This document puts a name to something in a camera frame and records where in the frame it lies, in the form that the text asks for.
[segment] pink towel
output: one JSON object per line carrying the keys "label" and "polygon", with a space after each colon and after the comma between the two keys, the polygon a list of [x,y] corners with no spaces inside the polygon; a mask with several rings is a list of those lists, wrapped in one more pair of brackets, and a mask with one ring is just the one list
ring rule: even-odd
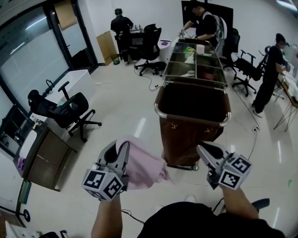
{"label": "pink towel", "polygon": [[129,175],[128,190],[150,188],[163,179],[172,181],[165,160],[146,151],[144,144],[137,137],[127,136],[118,139],[117,153],[126,141],[130,143],[129,161],[126,165],[126,174]]}

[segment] glass window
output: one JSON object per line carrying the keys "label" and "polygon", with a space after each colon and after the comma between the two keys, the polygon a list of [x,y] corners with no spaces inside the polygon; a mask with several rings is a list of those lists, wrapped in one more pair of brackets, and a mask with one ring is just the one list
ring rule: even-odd
{"label": "glass window", "polygon": [[48,87],[46,80],[54,82],[66,70],[68,65],[42,7],[0,30],[0,74],[28,112],[29,92],[36,89],[42,94]]}

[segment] trolley cart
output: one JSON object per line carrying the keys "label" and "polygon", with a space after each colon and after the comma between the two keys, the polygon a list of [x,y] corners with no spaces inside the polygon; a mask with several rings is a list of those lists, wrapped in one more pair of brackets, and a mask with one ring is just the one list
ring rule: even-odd
{"label": "trolley cart", "polygon": [[[205,54],[191,52],[205,45]],[[164,71],[155,101],[168,166],[198,170],[196,146],[214,141],[231,119],[224,71],[209,42],[180,39]]]}

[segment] person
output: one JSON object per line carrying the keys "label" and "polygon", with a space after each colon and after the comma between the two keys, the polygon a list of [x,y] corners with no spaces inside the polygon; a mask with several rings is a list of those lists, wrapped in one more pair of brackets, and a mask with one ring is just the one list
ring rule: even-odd
{"label": "person", "polygon": [[129,47],[131,45],[130,39],[130,30],[133,27],[132,21],[122,16],[122,9],[117,8],[115,10],[116,18],[111,21],[111,30],[116,32],[119,41],[117,42],[119,49],[122,53],[123,60],[125,65],[129,65],[128,54]]}
{"label": "person", "polygon": [[[221,189],[226,213],[216,216],[211,208],[188,198],[188,202],[170,204],[157,211],[144,223],[138,238],[285,237],[259,219],[257,210],[241,189]],[[121,214],[119,194],[111,202],[101,201],[91,238],[120,238]]]}
{"label": "person", "polygon": [[285,49],[287,45],[285,38],[282,34],[276,34],[276,45],[272,46],[269,50],[269,55],[267,59],[267,64],[265,66],[265,73],[263,76],[263,83],[259,88],[256,99],[254,100],[252,106],[255,108],[253,113],[259,118],[262,118],[262,111],[265,106],[270,101],[270,98],[274,92],[275,84],[278,80],[278,74],[287,70],[290,71],[290,68],[284,65],[285,60],[281,52],[282,49]]}
{"label": "person", "polygon": [[182,32],[191,28],[194,24],[196,26],[196,36],[199,40],[209,41],[214,48],[216,48],[218,42],[215,36],[217,30],[217,23],[214,16],[202,7],[201,2],[191,0],[187,6],[188,11],[192,11],[191,19],[188,21],[182,29]]}

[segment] trash bin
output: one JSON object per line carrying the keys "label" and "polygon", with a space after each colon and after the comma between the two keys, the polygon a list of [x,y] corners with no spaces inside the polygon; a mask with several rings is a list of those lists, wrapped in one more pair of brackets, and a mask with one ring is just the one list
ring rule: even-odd
{"label": "trash bin", "polygon": [[215,140],[231,119],[225,90],[198,84],[164,81],[154,107],[170,166],[194,166],[200,159],[198,143]]}

